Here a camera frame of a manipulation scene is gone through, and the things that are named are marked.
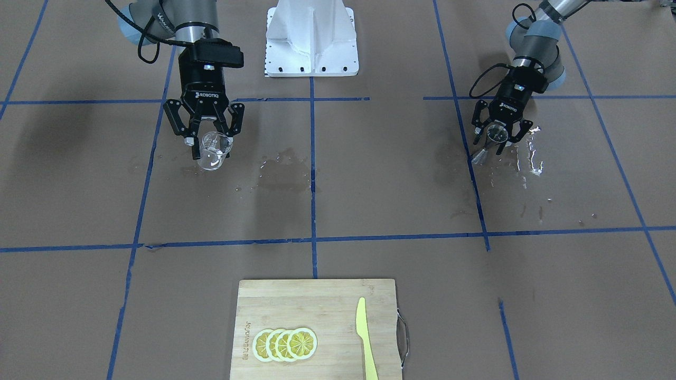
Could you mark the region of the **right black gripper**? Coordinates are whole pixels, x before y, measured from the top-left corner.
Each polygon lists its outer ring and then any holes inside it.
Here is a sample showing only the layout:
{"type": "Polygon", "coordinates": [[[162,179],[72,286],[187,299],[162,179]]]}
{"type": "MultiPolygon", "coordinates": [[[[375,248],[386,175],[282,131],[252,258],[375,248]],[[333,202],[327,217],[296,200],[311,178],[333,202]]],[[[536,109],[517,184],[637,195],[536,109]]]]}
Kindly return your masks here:
{"type": "Polygon", "coordinates": [[[185,48],[179,55],[179,70],[183,89],[181,101],[169,99],[163,104],[174,134],[183,137],[184,143],[191,147],[192,159],[198,160],[201,158],[200,123],[205,119],[212,120],[217,132],[225,135],[229,144],[224,158],[230,158],[233,138],[241,132],[246,106],[244,103],[227,105],[221,65],[193,62],[185,48]],[[188,125],[181,120],[181,107],[189,114],[188,125]]]}

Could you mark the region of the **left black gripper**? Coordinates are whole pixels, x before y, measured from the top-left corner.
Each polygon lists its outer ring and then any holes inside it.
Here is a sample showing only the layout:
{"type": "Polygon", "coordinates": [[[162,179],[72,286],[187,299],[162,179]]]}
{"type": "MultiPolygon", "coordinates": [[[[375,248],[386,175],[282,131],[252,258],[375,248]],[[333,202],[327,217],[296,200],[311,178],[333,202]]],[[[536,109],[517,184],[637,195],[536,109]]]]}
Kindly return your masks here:
{"type": "Polygon", "coordinates": [[[479,100],[475,104],[472,125],[475,128],[473,145],[477,145],[487,127],[487,121],[481,119],[483,110],[489,107],[489,118],[492,122],[505,124],[505,138],[496,151],[502,154],[506,146],[516,144],[533,128],[533,121],[522,119],[524,109],[531,98],[531,89],[519,84],[501,84],[493,100],[488,103],[479,100]],[[515,122],[519,121],[518,130],[514,133],[515,122]]]}

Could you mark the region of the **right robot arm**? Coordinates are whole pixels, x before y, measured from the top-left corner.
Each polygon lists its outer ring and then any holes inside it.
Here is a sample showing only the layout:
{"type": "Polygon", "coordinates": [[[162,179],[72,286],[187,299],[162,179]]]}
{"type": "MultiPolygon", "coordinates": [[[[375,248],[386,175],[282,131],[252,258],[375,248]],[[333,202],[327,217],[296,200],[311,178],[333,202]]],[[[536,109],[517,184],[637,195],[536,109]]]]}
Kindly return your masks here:
{"type": "Polygon", "coordinates": [[[191,147],[193,159],[215,170],[229,158],[241,132],[245,106],[226,94],[224,68],[243,68],[238,46],[219,36],[215,1],[135,1],[124,8],[107,2],[128,41],[142,47],[179,46],[182,86],[178,99],[167,99],[163,111],[176,136],[191,147]]]}

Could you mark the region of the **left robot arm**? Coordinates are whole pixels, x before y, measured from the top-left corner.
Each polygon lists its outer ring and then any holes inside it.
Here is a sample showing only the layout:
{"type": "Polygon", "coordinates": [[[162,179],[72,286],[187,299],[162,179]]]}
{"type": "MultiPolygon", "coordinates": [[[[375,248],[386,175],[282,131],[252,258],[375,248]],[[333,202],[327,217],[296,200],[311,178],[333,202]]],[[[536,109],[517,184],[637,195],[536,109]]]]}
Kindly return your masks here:
{"type": "Polygon", "coordinates": [[[500,155],[506,146],[520,142],[533,127],[523,113],[533,93],[543,94],[558,88],[566,79],[558,43],[563,22],[583,9],[589,1],[543,1],[537,9],[524,5],[530,12],[526,17],[512,17],[505,31],[515,56],[510,65],[497,63],[492,68],[506,68],[504,79],[493,87],[497,93],[491,102],[479,94],[472,116],[475,127],[473,144],[485,137],[480,151],[472,156],[472,163],[481,165],[490,149],[496,147],[500,155]]]}

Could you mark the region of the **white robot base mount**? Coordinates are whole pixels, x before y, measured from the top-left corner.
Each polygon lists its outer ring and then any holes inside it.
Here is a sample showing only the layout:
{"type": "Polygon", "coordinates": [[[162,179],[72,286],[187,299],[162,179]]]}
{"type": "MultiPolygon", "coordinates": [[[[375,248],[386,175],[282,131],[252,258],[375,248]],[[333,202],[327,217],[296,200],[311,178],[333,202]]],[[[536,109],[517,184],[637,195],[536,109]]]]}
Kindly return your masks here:
{"type": "Polygon", "coordinates": [[[352,77],[359,71],[354,12],[343,1],[279,1],[268,9],[266,77],[352,77]]]}

